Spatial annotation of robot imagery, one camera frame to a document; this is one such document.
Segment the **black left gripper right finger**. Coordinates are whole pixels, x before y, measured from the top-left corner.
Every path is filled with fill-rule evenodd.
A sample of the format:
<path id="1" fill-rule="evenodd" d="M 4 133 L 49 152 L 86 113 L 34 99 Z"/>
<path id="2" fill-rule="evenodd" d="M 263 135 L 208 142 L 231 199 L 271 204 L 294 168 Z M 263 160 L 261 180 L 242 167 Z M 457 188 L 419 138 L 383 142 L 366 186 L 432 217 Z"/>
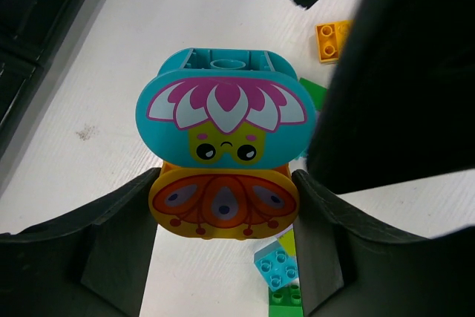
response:
<path id="1" fill-rule="evenodd" d="M 334 195 L 305 171 L 294 222 L 306 316 L 472 316 L 474 228 L 423 238 Z"/>

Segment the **orange butterfly lego block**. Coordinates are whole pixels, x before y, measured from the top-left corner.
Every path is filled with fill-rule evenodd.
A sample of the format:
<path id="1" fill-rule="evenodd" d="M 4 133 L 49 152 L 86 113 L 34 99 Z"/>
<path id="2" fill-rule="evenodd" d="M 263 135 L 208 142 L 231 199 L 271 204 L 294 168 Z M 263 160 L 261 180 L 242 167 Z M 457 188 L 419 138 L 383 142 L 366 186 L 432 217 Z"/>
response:
<path id="1" fill-rule="evenodd" d="M 154 219 L 185 238 L 262 239 L 284 231 L 300 198 L 287 165 L 191 169 L 164 163 L 148 194 Z"/>

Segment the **green small lego brick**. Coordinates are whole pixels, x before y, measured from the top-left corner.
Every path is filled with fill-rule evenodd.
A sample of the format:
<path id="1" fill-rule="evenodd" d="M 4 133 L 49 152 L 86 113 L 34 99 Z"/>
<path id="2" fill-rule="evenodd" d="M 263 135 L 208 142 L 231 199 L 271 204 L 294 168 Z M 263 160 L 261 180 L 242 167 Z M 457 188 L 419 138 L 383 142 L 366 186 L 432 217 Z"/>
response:
<path id="1" fill-rule="evenodd" d="M 268 317 L 303 317 L 301 290 L 289 284 L 276 291 L 268 289 Z"/>

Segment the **orange lego plate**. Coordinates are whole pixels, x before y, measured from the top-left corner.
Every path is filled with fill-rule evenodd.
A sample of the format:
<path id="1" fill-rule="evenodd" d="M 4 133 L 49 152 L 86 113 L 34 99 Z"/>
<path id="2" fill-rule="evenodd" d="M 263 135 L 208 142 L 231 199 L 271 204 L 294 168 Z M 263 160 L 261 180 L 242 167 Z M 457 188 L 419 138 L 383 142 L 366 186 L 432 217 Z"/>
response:
<path id="1" fill-rule="evenodd" d="M 350 32 L 352 21 L 344 20 L 315 26 L 318 58 L 320 63 L 336 62 Z"/>

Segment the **lilac and lime lego stack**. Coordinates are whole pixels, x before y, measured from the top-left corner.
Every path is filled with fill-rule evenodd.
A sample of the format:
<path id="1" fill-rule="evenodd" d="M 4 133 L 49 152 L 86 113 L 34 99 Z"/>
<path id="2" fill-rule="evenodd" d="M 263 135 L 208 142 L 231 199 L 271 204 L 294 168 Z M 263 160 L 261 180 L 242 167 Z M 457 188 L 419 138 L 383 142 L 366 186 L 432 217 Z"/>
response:
<path id="1" fill-rule="evenodd" d="M 279 242 L 279 244 L 284 248 L 284 250 L 289 256 L 292 256 L 292 257 L 296 256 L 295 235 L 294 235 L 293 225 L 291 225 L 284 231 L 278 233 L 275 237 L 277 241 Z"/>

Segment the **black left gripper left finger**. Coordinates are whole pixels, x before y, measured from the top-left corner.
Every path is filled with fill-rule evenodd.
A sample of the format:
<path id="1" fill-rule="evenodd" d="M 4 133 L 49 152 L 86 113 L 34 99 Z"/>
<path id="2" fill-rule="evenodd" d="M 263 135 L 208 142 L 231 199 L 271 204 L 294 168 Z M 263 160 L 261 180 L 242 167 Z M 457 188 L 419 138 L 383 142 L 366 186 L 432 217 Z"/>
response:
<path id="1" fill-rule="evenodd" d="M 1 315 L 138 316 L 157 232 L 148 193 L 159 173 L 1 234 Z"/>

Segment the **teal small lego brick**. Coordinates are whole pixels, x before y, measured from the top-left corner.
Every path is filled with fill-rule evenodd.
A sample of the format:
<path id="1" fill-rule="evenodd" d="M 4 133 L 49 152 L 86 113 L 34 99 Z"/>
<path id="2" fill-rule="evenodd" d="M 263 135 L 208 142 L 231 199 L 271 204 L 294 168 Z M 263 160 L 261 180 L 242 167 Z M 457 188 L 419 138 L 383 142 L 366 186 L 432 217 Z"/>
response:
<path id="1" fill-rule="evenodd" d="M 254 254 L 254 264 L 271 291 L 277 291 L 298 278 L 298 265 L 278 241 Z"/>

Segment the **teal flower lego block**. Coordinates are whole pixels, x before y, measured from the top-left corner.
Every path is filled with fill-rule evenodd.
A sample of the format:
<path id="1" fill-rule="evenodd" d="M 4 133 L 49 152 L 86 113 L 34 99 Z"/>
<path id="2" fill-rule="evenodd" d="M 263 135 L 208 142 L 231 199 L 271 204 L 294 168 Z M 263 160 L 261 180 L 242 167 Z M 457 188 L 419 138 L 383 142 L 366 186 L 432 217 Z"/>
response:
<path id="1" fill-rule="evenodd" d="M 144 87 L 135 120 L 167 163 L 273 169 L 308 148 L 318 111 L 291 64 L 272 51 L 186 48 Z"/>

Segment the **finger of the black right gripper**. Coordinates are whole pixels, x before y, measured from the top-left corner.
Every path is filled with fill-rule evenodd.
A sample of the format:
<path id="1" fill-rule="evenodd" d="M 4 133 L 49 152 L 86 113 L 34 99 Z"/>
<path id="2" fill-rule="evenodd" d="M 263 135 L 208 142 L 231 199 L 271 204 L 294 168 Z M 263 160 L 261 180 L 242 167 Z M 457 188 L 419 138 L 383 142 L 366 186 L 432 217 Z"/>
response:
<path id="1" fill-rule="evenodd" d="M 300 189 L 336 194 L 474 167 L 474 0 L 361 0 Z"/>

